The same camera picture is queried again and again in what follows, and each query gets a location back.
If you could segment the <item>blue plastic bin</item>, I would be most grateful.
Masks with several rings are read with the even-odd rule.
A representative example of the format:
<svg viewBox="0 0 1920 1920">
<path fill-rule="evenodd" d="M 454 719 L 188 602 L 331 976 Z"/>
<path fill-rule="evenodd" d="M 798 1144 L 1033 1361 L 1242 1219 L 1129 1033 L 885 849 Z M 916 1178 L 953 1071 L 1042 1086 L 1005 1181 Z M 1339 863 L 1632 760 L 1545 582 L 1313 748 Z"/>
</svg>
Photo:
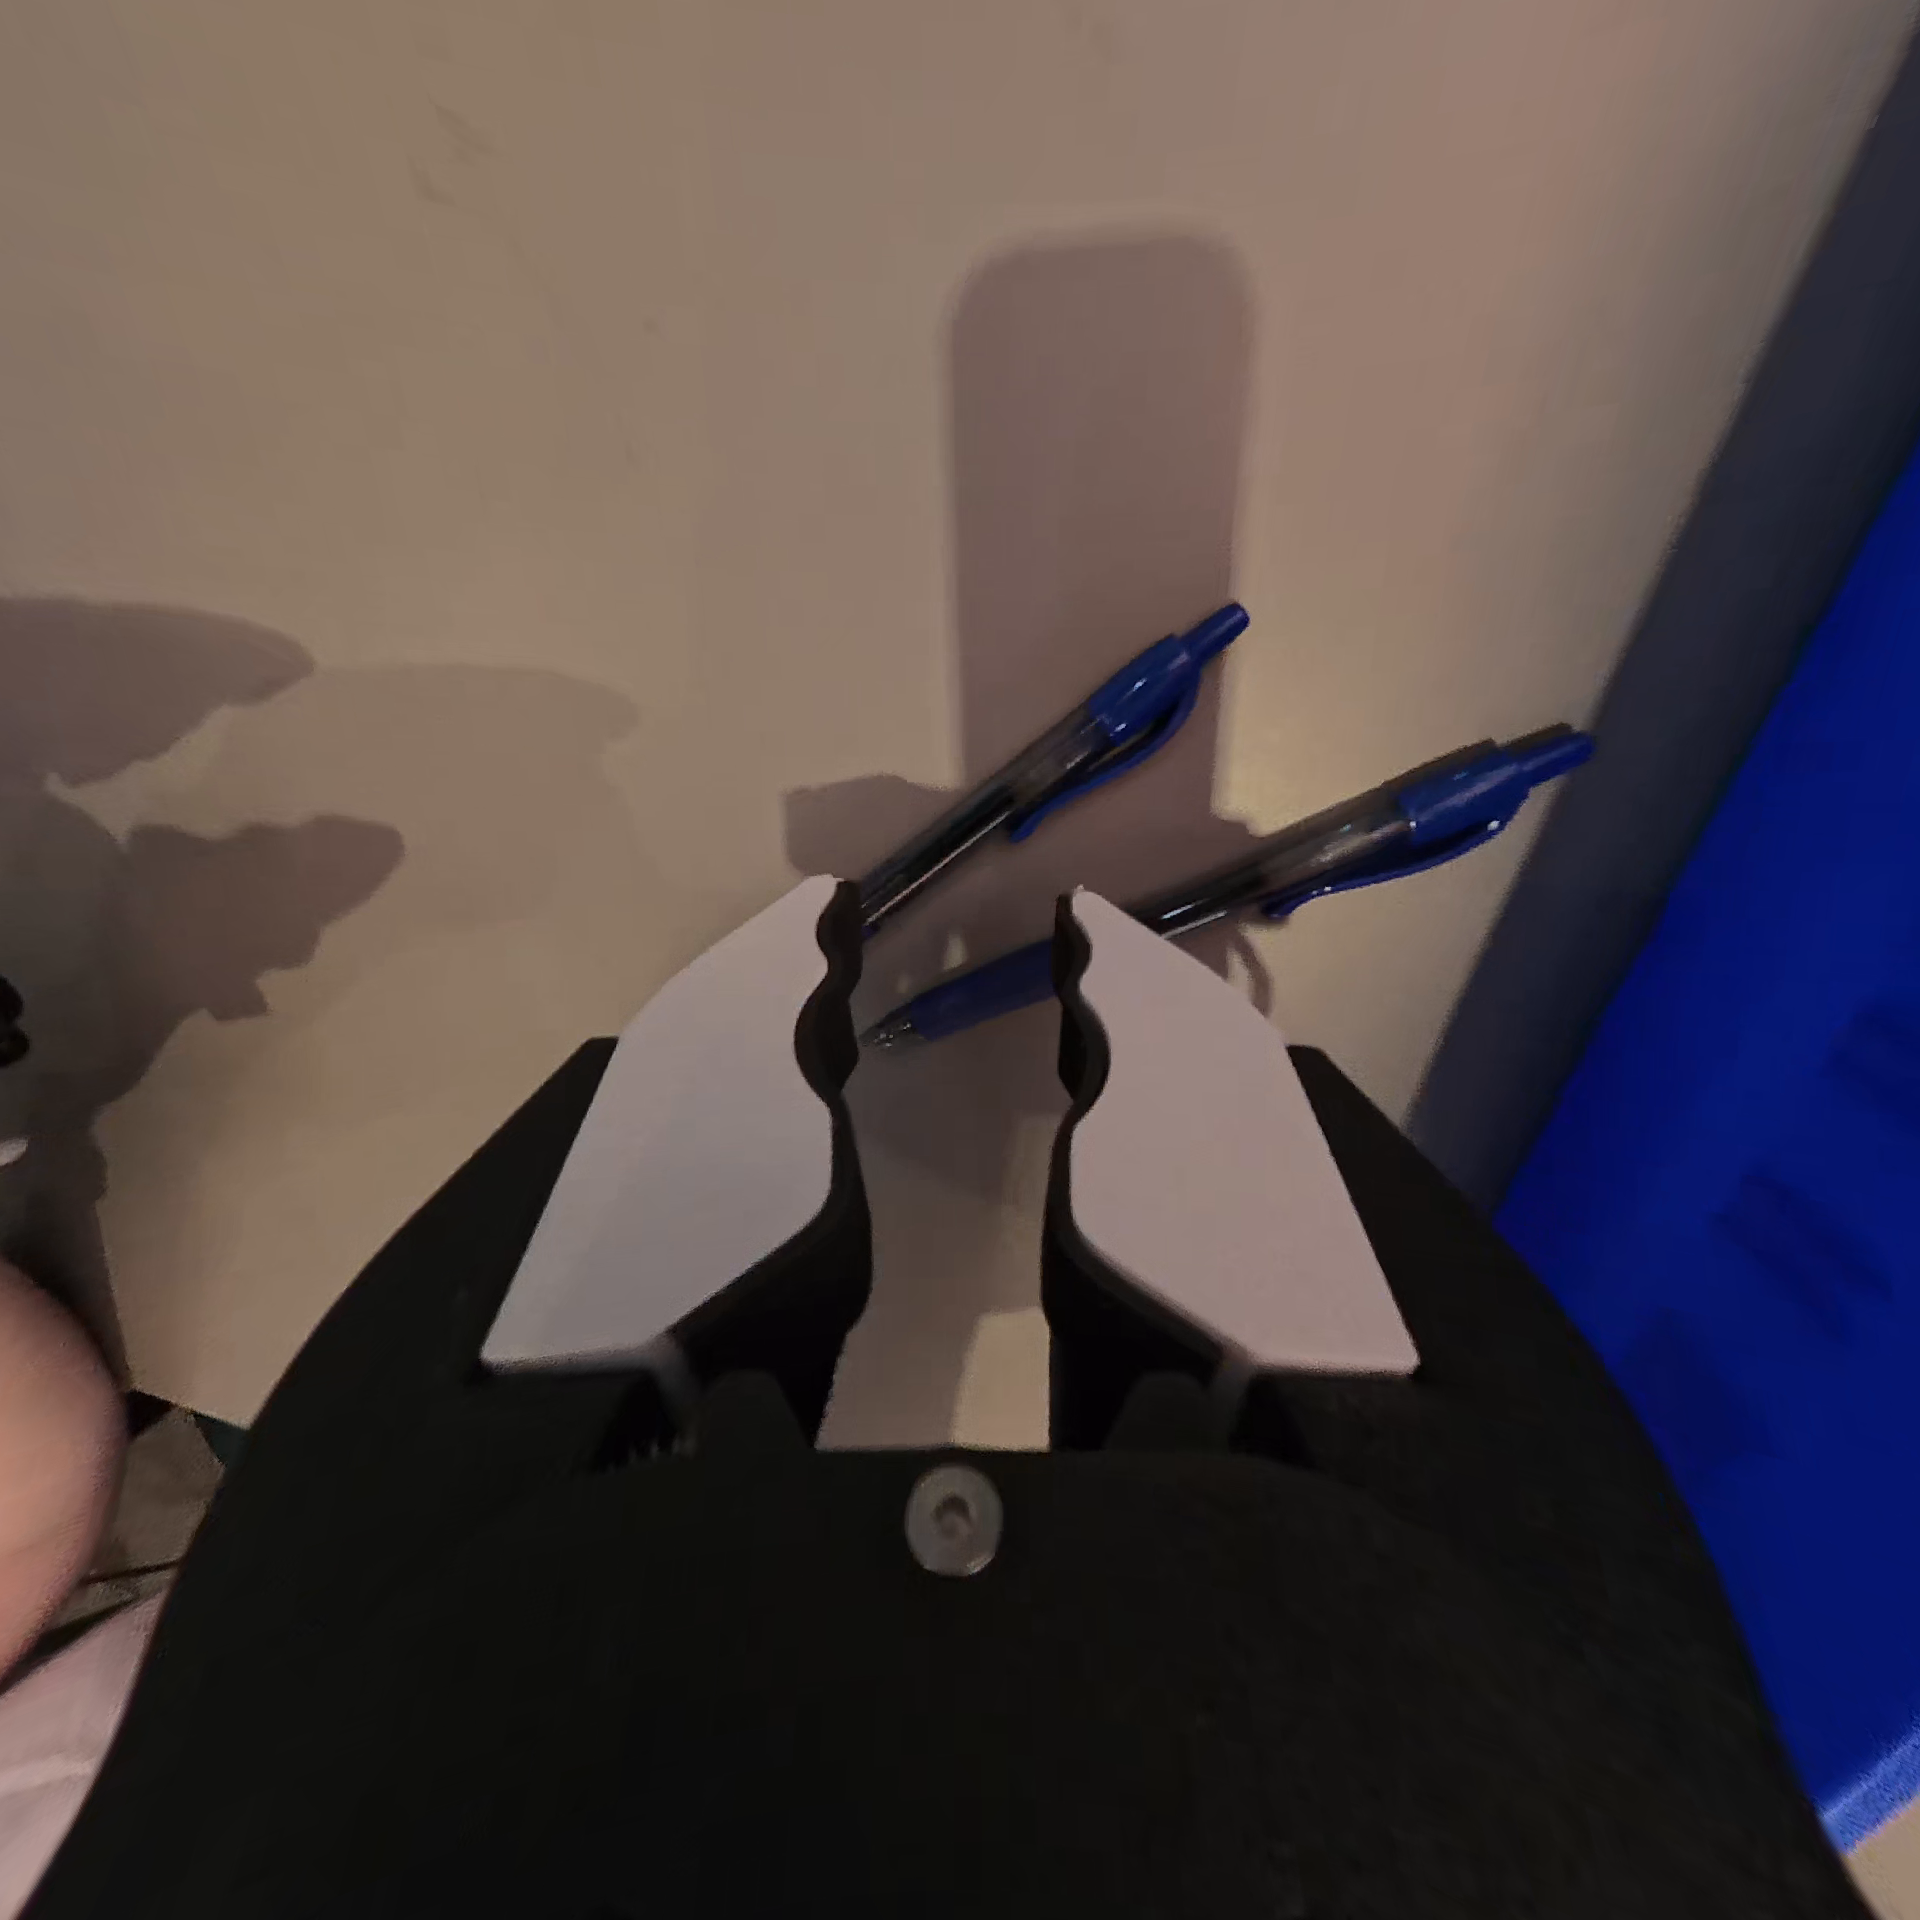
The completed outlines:
<svg viewBox="0 0 1920 1920">
<path fill-rule="evenodd" d="M 1497 1214 L 1693 1512 L 1841 1852 L 1917 1774 L 1917 458 Z"/>
</svg>

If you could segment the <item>person's left forearm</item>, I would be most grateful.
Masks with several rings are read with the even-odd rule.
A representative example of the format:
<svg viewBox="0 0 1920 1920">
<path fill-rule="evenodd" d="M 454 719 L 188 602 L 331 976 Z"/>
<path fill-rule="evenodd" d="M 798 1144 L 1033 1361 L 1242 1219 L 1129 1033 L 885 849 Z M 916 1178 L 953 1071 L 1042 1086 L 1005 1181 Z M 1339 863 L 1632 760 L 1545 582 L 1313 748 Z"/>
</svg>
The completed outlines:
<svg viewBox="0 0 1920 1920">
<path fill-rule="evenodd" d="M 125 1401 L 84 1325 L 3 1263 L 3 1669 L 99 1552 L 125 1469 Z"/>
</svg>

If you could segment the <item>person's white shirt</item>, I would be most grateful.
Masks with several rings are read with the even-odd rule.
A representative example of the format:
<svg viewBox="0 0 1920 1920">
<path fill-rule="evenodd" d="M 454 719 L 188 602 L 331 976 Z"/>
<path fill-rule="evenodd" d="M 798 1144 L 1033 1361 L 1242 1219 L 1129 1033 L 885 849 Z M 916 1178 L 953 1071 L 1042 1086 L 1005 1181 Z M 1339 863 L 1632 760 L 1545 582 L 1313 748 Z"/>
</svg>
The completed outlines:
<svg viewBox="0 0 1920 1920">
<path fill-rule="evenodd" d="M 30 1902 L 66 1839 L 148 1658 L 164 1596 L 90 1626 L 3 1695 L 3 1917 Z"/>
</svg>

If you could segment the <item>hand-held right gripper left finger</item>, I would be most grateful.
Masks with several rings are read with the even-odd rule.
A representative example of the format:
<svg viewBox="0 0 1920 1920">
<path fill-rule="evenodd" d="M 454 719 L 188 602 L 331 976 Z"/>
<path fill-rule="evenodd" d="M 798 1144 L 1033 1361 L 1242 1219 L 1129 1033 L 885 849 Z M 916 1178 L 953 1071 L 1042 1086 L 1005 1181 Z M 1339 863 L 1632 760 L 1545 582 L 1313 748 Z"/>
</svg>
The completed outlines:
<svg viewBox="0 0 1920 1920">
<path fill-rule="evenodd" d="M 818 1440 L 873 1292 L 847 1086 L 857 890 L 807 877 L 624 1025 L 486 1336 L 516 1372 L 639 1372 L 671 1417 L 764 1372 Z"/>
</svg>

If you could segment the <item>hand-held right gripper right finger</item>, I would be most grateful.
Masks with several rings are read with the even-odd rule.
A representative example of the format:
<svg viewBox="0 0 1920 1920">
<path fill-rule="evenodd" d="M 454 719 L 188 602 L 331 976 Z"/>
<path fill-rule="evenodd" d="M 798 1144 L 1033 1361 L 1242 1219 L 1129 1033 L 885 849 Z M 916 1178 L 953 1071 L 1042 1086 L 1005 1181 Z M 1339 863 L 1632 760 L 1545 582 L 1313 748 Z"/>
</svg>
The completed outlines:
<svg viewBox="0 0 1920 1920">
<path fill-rule="evenodd" d="M 1057 904 L 1050 967 L 1067 1093 L 1042 1195 L 1050 1444 L 1103 1448 L 1158 1375 L 1223 1435 L 1256 1380 L 1415 1378 L 1283 1036 L 1086 887 Z"/>
</svg>

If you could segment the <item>blue retractable pen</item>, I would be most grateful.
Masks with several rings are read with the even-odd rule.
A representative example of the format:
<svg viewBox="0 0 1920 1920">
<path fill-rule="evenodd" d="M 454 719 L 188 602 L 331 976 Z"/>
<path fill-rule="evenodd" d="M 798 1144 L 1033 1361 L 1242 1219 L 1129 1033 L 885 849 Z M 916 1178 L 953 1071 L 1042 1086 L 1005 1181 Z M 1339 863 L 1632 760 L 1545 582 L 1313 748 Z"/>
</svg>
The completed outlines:
<svg viewBox="0 0 1920 1920">
<path fill-rule="evenodd" d="M 1460 748 L 1259 841 L 1239 861 L 1164 884 L 1124 915 L 1177 942 L 1223 921 L 1280 921 L 1309 903 L 1441 868 L 1497 841 L 1538 789 L 1588 763 L 1594 745 L 1590 733 L 1555 723 Z M 1050 993 L 1052 946 L 1041 940 L 912 997 L 860 1044 L 885 1054 L 957 1038 Z"/>
<path fill-rule="evenodd" d="M 1200 705 L 1201 681 L 1251 624 L 1230 602 L 1151 643 L 1009 763 L 857 880 L 860 935 L 900 919 L 988 841 L 1028 841 L 1049 817 L 1163 750 Z"/>
</svg>

